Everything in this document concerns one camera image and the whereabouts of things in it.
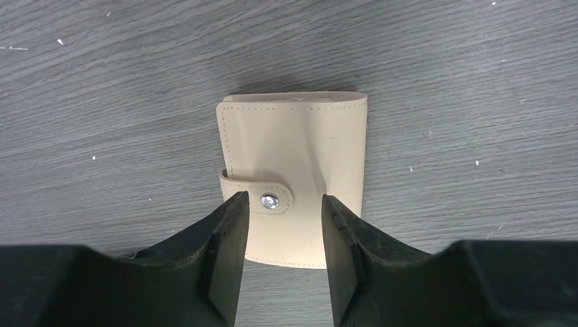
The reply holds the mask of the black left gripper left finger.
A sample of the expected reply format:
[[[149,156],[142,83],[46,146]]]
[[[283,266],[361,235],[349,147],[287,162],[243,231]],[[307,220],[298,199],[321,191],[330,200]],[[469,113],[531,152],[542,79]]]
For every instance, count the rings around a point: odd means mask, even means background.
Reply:
[[[233,326],[249,195],[130,258],[82,245],[1,248],[2,326]]]

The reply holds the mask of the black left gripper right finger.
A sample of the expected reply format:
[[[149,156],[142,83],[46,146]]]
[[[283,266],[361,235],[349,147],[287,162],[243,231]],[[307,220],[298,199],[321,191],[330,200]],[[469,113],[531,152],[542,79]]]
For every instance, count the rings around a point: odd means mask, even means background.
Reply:
[[[426,253],[322,199],[336,326],[576,326],[577,243],[459,240]]]

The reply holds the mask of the beige leather card holder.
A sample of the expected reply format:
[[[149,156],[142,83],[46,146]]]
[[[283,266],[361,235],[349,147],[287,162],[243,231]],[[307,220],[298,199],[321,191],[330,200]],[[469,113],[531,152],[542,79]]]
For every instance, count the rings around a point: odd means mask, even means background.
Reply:
[[[224,199],[249,194],[245,258],[323,269],[322,197],[360,215],[367,96],[354,91],[229,95],[216,108]]]

